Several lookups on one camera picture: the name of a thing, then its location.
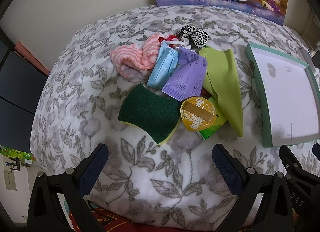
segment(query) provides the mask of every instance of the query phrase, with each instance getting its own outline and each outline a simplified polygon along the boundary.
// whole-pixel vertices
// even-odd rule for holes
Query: purple packet
[[[207,60],[195,52],[180,47],[179,64],[173,75],[162,88],[162,92],[183,101],[200,96]]]

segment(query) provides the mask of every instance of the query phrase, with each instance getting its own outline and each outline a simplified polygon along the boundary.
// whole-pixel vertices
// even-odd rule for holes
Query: gray leaf pattern
[[[180,124],[160,146],[143,130],[118,120],[125,97],[136,84],[145,85],[148,77],[128,68],[128,78],[122,78],[113,67],[110,52],[118,45],[142,45],[154,32],[174,34],[186,24],[206,31],[207,45],[232,49],[235,55],[243,139],[226,123],[202,142]],[[212,231],[234,203],[212,162],[212,145],[222,143],[245,167],[258,173],[284,171],[278,149],[262,147],[260,100],[252,64],[245,56],[248,42],[298,59],[300,49],[306,47],[286,26],[217,7],[147,6],[87,25],[62,51],[44,86],[32,126],[31,152],[47,174],[61,174],[76,167],[97,144],[105,143],[109,159],[86,197],[135,222]],[[305,170],[319,176],[320,164],[311,152],[313,142],[291,146],[291,150]]]

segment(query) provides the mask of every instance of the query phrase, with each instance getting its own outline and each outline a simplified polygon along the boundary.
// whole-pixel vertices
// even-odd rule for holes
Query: green sponge
[[[157,143],[170,138],[177,128],[181,102],[160,97],[142,84],[128,94],[119,112],[119,121],[142,128]]]

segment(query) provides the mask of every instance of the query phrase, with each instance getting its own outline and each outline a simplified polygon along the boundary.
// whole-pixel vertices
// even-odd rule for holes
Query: green box
[[[216,132],[227,121],[226,117],[222,114],[222,112],[219,109],[218,102],[213,97],[210,97],[208,100],[214,106],[214,109],[216,111],[216,120],[211,127],[208,127],[201,131],[197,131],[197,134],[202,140],[207,140],[214,132]]]

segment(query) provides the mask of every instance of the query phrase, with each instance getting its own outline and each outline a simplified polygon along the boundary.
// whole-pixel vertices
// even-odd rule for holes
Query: blue gripper pad
[[[215,145],[212,149],[212,159],[225,180],[229,190],[233,195],[240,196],[243,192],[243,181],[240,174],[236,171],[234,166],[228,160],[226,154],[230,156],[226,149],[225,152]]]
[[[90,159],[91,156],[93,155],[93,158],[89,163],[88,167],[79,177],[78,192],[81,197],[84,195],[88,195],[91,192],[94,184],[96,183],[109,157],[109,150],[105,144],[103,144],[101,148],[97,147],[96,149],[92,152],[92,154],[88,158],[85,158],[82,160],[84,161],[86,159]]]
[[[315,143],[312,147],[313,154],[318,158],[320,161],[320,145],[318,143]]]

